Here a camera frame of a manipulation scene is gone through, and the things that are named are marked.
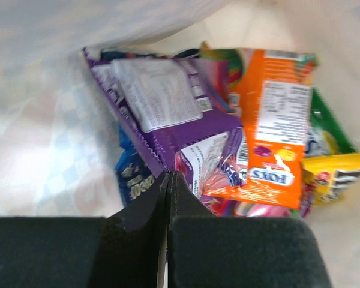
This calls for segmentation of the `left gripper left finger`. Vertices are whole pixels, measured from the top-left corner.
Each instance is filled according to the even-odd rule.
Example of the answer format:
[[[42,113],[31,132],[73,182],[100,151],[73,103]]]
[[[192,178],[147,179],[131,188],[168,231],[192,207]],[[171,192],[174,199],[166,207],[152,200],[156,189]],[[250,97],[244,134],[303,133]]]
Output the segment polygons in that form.
[[[0,287],[162,287],[169,174],[111,217],[0,217]]]

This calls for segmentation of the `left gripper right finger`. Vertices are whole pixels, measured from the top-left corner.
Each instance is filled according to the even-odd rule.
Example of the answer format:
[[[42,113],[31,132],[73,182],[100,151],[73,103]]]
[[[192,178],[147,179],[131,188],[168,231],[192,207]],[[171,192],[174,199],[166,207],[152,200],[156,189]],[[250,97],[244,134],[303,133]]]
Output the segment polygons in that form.
[[[331,287],[311,229],[299,219],[218,217],[180,172],[167,188],[169,287]]]

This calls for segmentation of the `purple M&M's packet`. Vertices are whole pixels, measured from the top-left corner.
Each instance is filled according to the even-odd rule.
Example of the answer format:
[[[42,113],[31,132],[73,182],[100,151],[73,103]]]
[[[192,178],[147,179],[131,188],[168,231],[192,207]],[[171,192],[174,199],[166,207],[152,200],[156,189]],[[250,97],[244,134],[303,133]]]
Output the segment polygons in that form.
[[[190,191],[217,211],[230,203],[207,191],[247,184],[248,148],[244,130],[236,128],[192,143],[175,154],[175,170],[186,178]]]

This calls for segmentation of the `blue checkered paper bag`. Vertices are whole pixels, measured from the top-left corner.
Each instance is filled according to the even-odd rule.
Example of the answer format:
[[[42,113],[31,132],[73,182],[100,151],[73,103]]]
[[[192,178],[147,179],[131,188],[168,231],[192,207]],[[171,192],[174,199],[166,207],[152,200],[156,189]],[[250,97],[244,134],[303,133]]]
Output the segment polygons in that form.
[[[0,217],[111,217],[118,122],[83,48],[314,52],[360,151],[360,1],[0,1]]]

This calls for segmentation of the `purple snack packet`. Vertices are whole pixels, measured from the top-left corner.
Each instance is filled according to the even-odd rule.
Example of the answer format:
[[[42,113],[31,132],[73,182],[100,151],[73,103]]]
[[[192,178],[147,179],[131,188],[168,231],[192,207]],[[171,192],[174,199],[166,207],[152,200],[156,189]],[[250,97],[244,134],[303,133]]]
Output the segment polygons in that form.
[[[203,58],[90,57],[89,69],[114,114],[154,175],[175,169],[176,153],[214,135],[222,158],[235,155],[242,123],[222,99],[228,64]]]

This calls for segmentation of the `blue snack packet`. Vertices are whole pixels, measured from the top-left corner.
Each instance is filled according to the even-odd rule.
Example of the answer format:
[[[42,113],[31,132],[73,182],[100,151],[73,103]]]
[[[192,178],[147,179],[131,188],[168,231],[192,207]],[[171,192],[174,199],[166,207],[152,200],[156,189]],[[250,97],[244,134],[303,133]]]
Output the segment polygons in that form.
[[[115,166],[115,174],[122,202],[124,206],[128,206],[150,188],[155,177],[121,126],[119,146],[124,151]]]

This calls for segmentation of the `yellow M&M's packet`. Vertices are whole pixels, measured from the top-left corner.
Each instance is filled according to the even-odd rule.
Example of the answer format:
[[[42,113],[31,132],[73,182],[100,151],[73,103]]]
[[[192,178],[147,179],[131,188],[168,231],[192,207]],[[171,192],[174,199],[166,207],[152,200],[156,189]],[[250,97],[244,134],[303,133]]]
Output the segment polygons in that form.
[[[327,204],[343,198],[349,187],[360,180],[360,153],[305,158],[300,207]]]

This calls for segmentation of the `green snack packet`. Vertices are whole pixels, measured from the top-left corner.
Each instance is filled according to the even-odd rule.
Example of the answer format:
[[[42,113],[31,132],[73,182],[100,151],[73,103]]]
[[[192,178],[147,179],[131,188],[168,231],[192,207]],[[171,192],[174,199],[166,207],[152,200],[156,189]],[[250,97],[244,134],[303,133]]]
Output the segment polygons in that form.
[[[357,152],[357,149],[344,133],[318,90],[314,88],[304,157],[310,158],[354,152]]]

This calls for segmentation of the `orange Fox's candy packet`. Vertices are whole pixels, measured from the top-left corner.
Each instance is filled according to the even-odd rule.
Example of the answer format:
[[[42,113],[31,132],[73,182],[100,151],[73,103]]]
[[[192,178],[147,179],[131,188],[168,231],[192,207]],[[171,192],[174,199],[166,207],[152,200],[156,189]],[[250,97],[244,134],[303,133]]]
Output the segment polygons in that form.
[[[229,64],[230,105],[241,111],[248,157],[244,184],[210,188],[207,195],[298,208],[317,56],[206,43],[199,55]]]

